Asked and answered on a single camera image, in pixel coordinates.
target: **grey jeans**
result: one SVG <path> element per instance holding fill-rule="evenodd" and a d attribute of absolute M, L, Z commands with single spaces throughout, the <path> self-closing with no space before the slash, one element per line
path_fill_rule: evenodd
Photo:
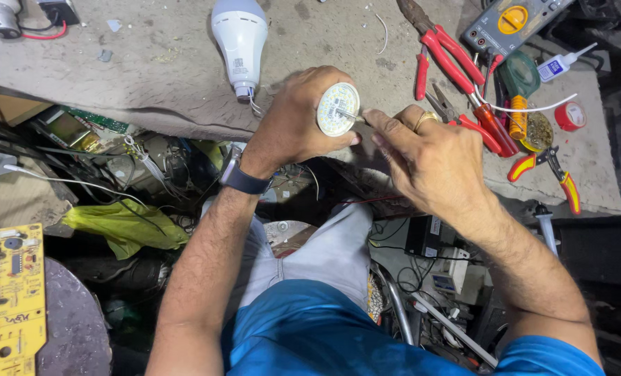
<path fill-rule="evenodd" d="M 210 203 L 206 202 L 203 212 Z M 367 204 L 342 204 L 306 244 L 291 255 L 277 259 L 266 240 L 264 226 L 253 216 L 243 248 L 241 269 L 225 318 L 252 303 L 267 288 L 282 280 L 317 280 L 335 287 L 366 311 L 371 254 L 366 237 L 373 214 Z"/>

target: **led bulb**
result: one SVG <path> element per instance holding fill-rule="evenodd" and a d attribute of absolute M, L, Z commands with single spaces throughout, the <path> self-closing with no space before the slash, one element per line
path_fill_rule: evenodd
<path fill-rule="evenodd" d="M 354 115 L 359 110 L 359 94 L 347 82 L 339 82 L 327 89 L 317 107 L 317 124 L 327 136 L 342 136 L 355 124 L 354 118 L 336 112 L 338 108 Z"/>
<path fill-rule="evenodd" d="M 259 61 L 268 35 L 262 7 L 255 0 L 217 0 L 211 29 L 236 96 L 250 98 L 259 83 Z"/>

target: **glue bottle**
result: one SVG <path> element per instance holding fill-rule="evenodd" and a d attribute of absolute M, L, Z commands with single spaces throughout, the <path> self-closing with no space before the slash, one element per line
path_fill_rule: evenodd
<path fill-rule="evenodd" d="M 575 63 L 580 55 L 589 51 L 593 47 L 596 47 L 596 45 L 598 45 L 598 43 L 594 43 L 591 46 L 581 50 L 580 52 L 571 52 L 566 56 L 554 56 L 551 59 L 547 60 L 545 63 L 538 65 L 540 81 L 548 82 L 568 72 L 568 70 L 570 70 L 570 65 L 572 63 Z"/>

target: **multimeter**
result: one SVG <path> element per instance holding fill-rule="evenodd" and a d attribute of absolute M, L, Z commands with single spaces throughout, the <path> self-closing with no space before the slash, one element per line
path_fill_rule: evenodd
<path fill-rule="evenodd" d="M 573 0 L 495 0 L 461 36 L 481 54 L 507 56 L 552 21 Z"/>

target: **yellow circuit board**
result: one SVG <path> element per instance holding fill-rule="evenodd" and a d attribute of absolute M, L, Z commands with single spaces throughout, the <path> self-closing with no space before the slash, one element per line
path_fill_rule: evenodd
<path fill-rule="evenodd" d="M 46 343 L 41 224 L 0 229 L 0 376 L 36 373 Z"/>

